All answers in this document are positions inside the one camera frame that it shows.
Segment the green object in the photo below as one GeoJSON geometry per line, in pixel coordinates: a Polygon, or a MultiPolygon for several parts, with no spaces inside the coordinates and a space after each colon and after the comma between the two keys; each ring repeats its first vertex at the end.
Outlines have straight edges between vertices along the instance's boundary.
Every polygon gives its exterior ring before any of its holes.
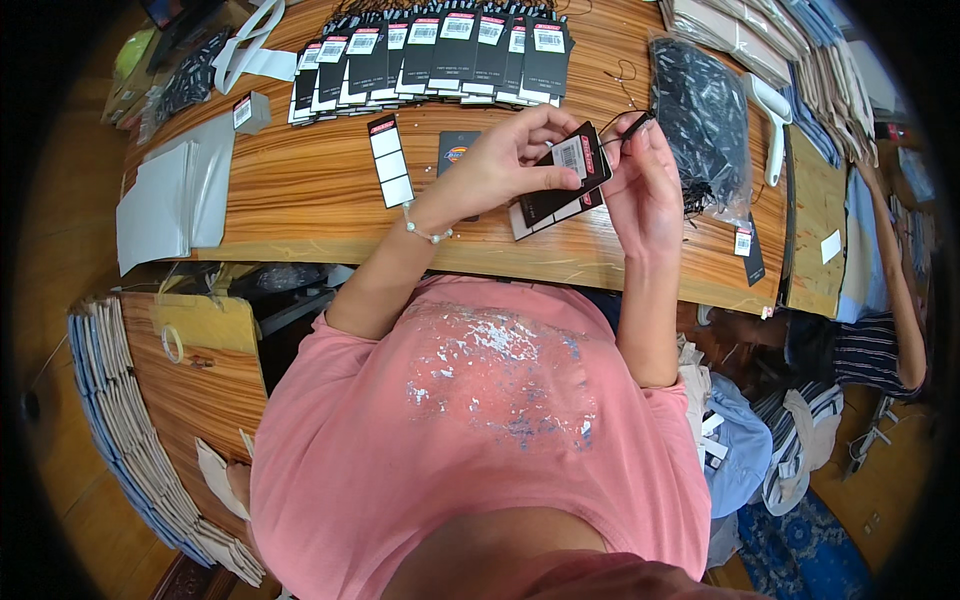
{"type": "Polygon", "coordinates": [[[133,68],[143,58],[143,53],[147,51],[155,32],[155,28],[141,29],[124,42],[123,48],[120,49],[116,60],[113,62],[113,79],[115,81],[122,82],[130,76],[133,68]]]}

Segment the pearl bracelet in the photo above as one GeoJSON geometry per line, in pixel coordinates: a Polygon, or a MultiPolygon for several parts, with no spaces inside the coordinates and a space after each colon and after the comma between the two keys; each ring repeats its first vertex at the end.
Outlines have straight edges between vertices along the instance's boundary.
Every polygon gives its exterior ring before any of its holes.
{"type": "Polygon", "coordinates": [[[441,240],[445,240],[446,238],[453,235],[453,229],[448,229],[447,231],[444,231],[443,235],[437,235],[436,233],[434,234],[424,233],[423,231],[420,231],[419,229],[417,229],[417,225],[410,220],[410,203],[411,201],[409,200],[403,203],[403,219],[407,222],[407,231],[410,231],[411,233],[415,233],[416,235],[424,239],[428,239],[433,244],[439,244],[441,240]]]}

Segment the striped clothing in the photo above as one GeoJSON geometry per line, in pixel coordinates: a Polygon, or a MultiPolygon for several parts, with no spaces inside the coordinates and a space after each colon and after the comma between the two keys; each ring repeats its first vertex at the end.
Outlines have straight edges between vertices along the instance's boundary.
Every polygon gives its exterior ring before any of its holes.
{"type": "Polygon", "coordinates": [[[859,383],[894,397],[913,397],[897,375],[897,331],[891,312],[864,317],[854,324],[840,323],[833,345],[833,370],[840,385],[859,383]]]}

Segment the pink t-shirt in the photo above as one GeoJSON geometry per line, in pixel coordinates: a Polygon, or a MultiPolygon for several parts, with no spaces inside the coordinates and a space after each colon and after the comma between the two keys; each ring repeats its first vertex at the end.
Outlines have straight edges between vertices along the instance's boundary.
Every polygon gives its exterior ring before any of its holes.
{"type": "Polygon", "coordinates": [[[702,577],[710,499],[683,383],[641,390],[579,293],[437,276],[380,342],[314,329],[252,468],[256,545],[298,597],[377,598],[445,521],[512,507],[702,577]]]}

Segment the blue rug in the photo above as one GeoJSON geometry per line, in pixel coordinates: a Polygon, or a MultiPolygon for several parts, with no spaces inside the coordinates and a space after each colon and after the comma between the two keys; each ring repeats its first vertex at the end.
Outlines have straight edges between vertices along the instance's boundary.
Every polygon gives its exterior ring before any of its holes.
{"type": "Polygon", "coordinates": [[[780,600],[871,596],[870,570],[843,525],[813,492],[784,516],[762,502],[737,512],[740,558],[754,589],[780,600]]]}

